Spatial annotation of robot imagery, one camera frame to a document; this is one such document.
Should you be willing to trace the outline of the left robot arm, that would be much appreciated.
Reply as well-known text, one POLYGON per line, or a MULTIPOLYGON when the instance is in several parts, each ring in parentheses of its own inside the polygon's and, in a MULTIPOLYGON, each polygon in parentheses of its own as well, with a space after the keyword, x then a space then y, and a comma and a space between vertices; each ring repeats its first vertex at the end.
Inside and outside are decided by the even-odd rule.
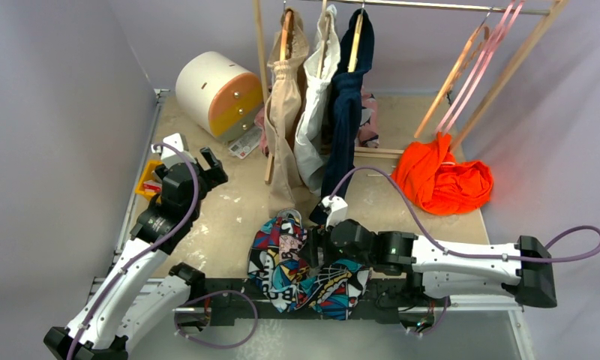
POLYGON ((150 293, 149 278, 190 232, 207 193, 228 176, 213 151, 195 157, 162 142, 161 192, 131 230, 121 256, 84 308, 65 326, 52 327, 43 342, 56 359, 128 359, 141 340, 174 308, 195 307, 206 296, 206 276, 181 262, 150 293))

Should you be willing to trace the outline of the colourful comic print shorts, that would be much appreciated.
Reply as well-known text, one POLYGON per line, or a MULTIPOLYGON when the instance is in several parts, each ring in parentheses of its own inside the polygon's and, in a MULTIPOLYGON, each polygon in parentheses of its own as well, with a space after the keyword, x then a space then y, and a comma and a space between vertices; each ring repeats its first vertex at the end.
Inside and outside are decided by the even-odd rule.
POLYGON ((281 313, 311 308, 329 318, 347 320, 366 293, 371 270, 344 259, 312 272, 299 256, 307 237, 297 210, 279 211, 253 239, 247 276, 281 313))

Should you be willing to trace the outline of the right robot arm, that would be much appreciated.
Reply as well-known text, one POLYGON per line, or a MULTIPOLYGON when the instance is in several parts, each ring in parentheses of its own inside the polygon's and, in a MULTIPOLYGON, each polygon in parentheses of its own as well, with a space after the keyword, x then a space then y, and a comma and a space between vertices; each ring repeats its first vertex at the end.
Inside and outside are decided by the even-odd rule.
POLYGON ((312 267, 351 260, 384 275, 405 275, 403 295, 412 305, 453 295, 496 295, 534 308, 557 306, 551 255, 537 238, 459 245, 475 257, 452 255, 449 246, 448 241, 433 245, 411 232, 372 232, 349 219, 328 229, 313 228, 300 255, 312 267))

